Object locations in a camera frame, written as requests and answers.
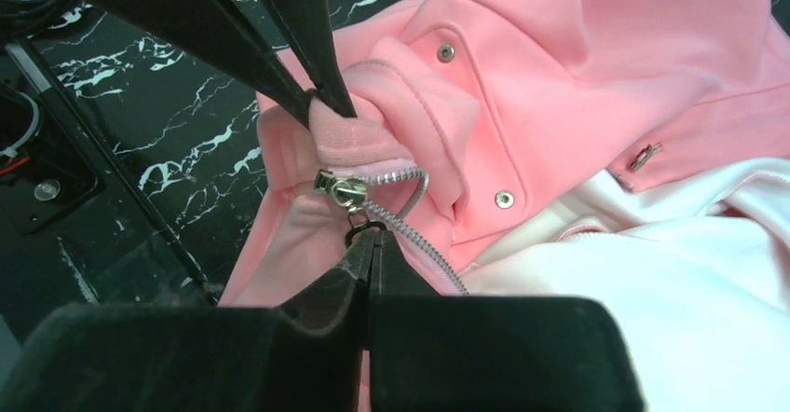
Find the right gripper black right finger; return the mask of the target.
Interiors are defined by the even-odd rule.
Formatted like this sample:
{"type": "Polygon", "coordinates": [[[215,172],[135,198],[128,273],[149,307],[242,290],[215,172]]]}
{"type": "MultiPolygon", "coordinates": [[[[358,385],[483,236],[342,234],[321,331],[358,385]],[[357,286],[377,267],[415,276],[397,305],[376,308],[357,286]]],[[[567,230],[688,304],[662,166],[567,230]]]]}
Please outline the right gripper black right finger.
{"type": "Polygon", "coordinates": [[[369,294],[375,411],[642,411],[621,332],[574,296],[440,295],[375,234],[369,294]]]}

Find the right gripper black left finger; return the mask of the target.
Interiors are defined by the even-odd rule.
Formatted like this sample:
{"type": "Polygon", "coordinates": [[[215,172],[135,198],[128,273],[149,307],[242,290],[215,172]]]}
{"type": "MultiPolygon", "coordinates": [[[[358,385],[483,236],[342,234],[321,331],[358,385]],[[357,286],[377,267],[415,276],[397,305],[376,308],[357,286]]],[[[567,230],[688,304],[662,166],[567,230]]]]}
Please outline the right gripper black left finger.
{"type": "Polygon", "coordinates": [[[68,305],[33,332],[5,411],[355,411],[375,233],[272,308],[68,305]]]}

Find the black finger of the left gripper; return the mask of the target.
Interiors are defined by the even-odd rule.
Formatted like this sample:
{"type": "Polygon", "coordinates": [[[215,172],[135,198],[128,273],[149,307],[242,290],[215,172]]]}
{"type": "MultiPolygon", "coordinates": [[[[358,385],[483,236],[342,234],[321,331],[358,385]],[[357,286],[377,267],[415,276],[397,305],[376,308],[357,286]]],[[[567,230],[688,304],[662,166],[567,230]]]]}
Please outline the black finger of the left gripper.
{"type": "Polygon", "coordinates": [[[311,97],[232,0],[83,0],[274,100],[303,126],[311,97]]]}
{"type": "Polygon", "coordinates": [[[259,1],[313,83],[314,89],[308,95],[317,95],[341,117],[355,117],[336,59],[328,1],[259,1]]]}

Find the pink zip-up jacket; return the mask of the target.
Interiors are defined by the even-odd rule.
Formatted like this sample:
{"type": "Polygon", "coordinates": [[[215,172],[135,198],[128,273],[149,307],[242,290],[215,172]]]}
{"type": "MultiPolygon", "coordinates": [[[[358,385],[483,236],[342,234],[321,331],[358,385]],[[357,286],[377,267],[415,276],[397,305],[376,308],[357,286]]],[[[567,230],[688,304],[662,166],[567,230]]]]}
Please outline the pink zip-up jacket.
{"type": "Polygon", "coordinates": [[[650,411],[789,407],[789,39],[771,0],[402,0],[334,33],[357,115],[261,96],[268,187],[220,303],[344,252],[357,185],[443,294],[579,295],[650,411]]]}

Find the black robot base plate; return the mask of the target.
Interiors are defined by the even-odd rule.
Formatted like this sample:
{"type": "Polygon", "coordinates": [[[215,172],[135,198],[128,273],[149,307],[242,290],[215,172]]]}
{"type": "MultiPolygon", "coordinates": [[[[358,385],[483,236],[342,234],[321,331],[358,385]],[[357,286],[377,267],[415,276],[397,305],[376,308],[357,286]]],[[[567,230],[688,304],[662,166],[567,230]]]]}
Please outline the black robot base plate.
{"type": "Polygon", "coordinates": [[[39,108],[23,162],[1,178],[1,318],[25,339],[72,303],[208,306],[215,294],[26,42],[1,49],[1,80],[39,108]]]}

